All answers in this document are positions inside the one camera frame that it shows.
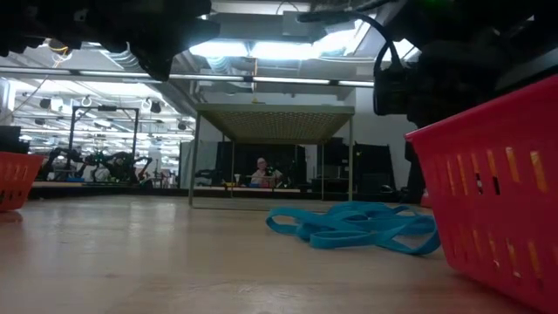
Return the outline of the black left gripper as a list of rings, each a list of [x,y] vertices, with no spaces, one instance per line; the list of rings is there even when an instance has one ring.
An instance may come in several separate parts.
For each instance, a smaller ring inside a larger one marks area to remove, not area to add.
[[[169,80],[174,57],[217,38],[221,26],[203,18],[208,0],[102,1],[107,29],[99,42],[110,52],[129,50],[152,79]]]

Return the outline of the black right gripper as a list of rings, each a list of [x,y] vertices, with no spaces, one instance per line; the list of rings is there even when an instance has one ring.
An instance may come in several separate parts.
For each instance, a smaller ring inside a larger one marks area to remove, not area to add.
[[[407,119],[428,126],[487,99],[501,75],[501,49],[434,41],[423,47],[408,83]]]

